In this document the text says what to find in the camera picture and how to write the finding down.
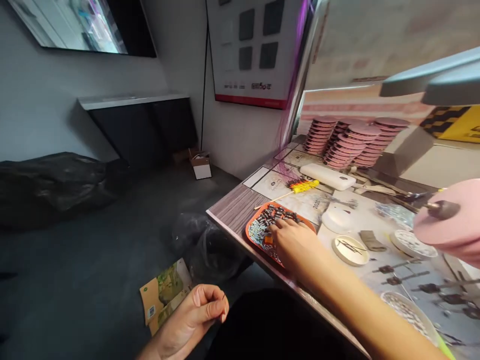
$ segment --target television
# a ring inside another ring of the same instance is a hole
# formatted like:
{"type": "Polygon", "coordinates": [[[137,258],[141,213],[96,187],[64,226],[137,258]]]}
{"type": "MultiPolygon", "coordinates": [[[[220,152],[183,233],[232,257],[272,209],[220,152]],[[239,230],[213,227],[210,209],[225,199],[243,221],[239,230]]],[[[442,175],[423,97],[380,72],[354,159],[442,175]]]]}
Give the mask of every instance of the television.
{"type": "Polygon", "coordinates": [[[8,0],[40,46],[156,58],[140,0],[8,0]]]}

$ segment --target white power bank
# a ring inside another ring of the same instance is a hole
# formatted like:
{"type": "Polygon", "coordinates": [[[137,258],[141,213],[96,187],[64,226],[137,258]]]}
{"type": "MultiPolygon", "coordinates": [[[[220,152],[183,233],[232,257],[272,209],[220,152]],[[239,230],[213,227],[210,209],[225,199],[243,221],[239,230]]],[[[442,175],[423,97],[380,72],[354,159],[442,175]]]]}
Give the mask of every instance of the white power bank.
{"type": "Polygon", "coordinates": [[[339,173],[338,171],[315,163],[302,166],[300,172],[339,191],[347,190],[357,182],[354,177],[339,173]]]}

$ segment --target yellow and black sign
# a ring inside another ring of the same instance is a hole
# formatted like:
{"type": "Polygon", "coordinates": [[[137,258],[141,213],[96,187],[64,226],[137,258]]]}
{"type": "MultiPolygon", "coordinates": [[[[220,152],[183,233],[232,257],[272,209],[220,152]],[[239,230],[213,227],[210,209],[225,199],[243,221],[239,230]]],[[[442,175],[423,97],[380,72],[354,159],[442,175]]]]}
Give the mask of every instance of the yellow and black sign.
{"type": "Polygon", "coordinates": [[[436,107],[420,126],[437,139],[480,143],[480,106],[436,107]]]}

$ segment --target black cabinet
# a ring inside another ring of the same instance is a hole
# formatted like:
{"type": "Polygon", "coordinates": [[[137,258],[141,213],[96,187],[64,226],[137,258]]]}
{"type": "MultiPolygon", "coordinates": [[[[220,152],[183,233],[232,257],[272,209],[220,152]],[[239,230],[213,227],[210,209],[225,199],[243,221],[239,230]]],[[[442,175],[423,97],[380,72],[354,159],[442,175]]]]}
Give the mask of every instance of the black cabinet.
{"type": "Polygon", "coordinates": [[[198,141],[188,98],[152,102],[152,119],[164,134],[167,148],[173,152],[192,148],[198,141]]]}
{"type": "Polygon", "coordinates": [[[198,137],[189,98],[88,109],[118,156],[133,169],[169,164],[198,137]]]}

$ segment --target white countertop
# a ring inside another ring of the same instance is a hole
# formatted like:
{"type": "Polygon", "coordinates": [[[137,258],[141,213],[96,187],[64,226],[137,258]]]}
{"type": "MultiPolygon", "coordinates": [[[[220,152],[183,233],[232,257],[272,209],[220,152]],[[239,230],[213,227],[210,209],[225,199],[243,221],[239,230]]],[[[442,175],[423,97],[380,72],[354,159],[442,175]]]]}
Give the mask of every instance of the white countertop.
{"type": "Polygon", "coordinates": [[[128,93],[115,96],[79,97],[78,102],[85,110],[114,108],[119,106],[155,103],[166,100],[185,99],[188,95],[170,92],[128,93]]]}

